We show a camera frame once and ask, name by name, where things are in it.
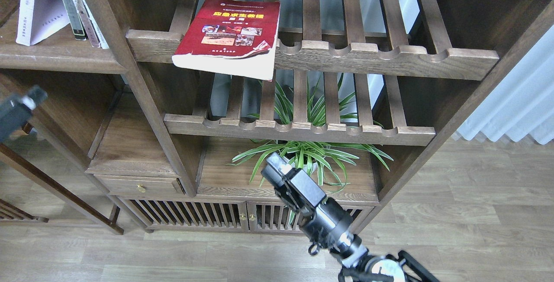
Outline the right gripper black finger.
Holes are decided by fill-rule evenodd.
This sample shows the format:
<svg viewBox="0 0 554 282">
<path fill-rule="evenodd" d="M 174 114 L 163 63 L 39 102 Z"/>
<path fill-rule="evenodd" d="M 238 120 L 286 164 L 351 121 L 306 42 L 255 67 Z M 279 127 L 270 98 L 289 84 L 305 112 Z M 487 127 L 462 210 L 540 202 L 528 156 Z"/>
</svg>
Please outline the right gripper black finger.
<svg viewBox="0 0 554 282">
<path fill-rule="evenodd" d="M 267 158 L 261 173 L 271 182 L 276 195 L 296 213 L 314 213 L 326 198 L 325 192 L 306 171 L 292 167 L 276 152 Z"/>
</svg>

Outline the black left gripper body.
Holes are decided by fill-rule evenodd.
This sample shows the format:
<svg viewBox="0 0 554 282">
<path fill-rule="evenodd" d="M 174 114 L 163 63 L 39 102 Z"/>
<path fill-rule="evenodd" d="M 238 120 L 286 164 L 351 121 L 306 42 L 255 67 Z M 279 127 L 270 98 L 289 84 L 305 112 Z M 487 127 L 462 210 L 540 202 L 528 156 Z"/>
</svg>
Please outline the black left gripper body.
<svg viewBox="0 0 554 282">
<path fill-rule="evenodd" d="M 12 132 L 28 122 L 34 110 L 34 100 L 30 96 L 11 95 L 0 107 L 0 141 L 3 142 Z"/>
</svg>

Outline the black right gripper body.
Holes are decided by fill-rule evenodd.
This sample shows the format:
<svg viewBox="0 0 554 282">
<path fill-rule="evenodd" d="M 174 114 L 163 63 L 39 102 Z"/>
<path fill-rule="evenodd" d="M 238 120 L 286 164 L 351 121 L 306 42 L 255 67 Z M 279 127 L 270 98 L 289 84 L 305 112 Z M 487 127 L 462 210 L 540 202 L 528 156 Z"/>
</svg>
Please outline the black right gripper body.
<svg viewBox="0 0 554 282">
<path fill-rule="evenodd" d="M 367 256 L 368 249 L 361 238 L 350 231 L 352 217 L 324 192 L 285 191 L 281 199 L 302 216 L 300 229 L 311 241 L 311 256 L 328 249 L 343 266 L 357 266 Z"/>
</svg>

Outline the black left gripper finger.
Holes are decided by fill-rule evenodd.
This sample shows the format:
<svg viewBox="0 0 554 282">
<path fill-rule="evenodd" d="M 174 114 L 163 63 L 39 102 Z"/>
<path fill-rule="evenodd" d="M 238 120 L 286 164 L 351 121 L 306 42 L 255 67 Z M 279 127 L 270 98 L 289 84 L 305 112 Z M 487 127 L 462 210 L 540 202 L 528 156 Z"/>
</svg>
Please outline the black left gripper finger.
<svg viewBox="0 0 554 282">
<path fill-rule="evenodd" d="M 24 96 L 24 105 L 30 110 L 35 110 L 41 103 L 48 98 L 48 93 L 39 87 L 34 85 Z"/>
</svg>

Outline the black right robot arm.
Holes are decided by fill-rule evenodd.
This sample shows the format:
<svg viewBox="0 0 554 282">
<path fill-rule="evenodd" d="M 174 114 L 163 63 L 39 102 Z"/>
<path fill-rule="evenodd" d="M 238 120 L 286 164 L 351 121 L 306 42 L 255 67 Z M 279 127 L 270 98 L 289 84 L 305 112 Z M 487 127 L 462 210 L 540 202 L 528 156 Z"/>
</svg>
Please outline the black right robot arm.
<svg viewBox="0 0 554 282">
<path fill-rule="evenodd" d="M 409 253 L 375 256 L 350 231 L 352 217 L 302 169 L 294 168 L 273 152 L 267 158 L 262 175 L 275 193 L 300 217 L 300 229 L 311 241 L 309 254 L 328 249 L 341 263 L 338 280 L 351 277 L 354 282 L 435 282 L 437 278 Z"/>
</svg>

